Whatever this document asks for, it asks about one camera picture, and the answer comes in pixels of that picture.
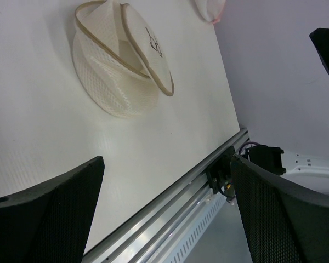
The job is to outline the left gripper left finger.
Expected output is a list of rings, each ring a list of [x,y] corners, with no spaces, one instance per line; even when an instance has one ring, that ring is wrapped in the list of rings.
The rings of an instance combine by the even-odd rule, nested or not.
[[[97,156],[0,197],[0,262],[81,262],[103,176]]]

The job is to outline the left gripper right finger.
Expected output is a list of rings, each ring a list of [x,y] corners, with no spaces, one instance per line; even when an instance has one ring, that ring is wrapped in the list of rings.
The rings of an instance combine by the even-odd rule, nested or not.
[[[329,262],[329,195],[240,155],[230,168],[253,262]]]

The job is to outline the round mesh laundry bag glasses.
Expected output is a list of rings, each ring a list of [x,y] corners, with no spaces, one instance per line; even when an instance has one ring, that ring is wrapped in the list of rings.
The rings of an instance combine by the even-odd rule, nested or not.
[[[149,24],[130,4],[91,1],[75,10],[72,58],[90,98],[118,118],[143,115],[159,93],[173,96],[165,53]]]

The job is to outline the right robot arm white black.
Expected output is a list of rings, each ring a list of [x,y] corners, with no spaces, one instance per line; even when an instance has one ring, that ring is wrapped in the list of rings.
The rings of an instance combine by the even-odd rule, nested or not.
[[[317,28],[309,34],[320,61],[329,75],[329,28]],[[248,142],[241,146],[239,154],[261,168],[278,176],[291,178],[322,178],[329,180],[329,159],[285,152],[279,147],[270,147]]]

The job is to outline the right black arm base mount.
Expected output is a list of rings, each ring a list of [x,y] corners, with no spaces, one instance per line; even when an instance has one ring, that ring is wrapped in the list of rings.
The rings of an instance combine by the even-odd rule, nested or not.
[[[229,146],[205,169],[209,187],[214,194],[220,193],[224,196],[227,203],[232,203],[236,198],[230,168],[234,154],[234,147]]]

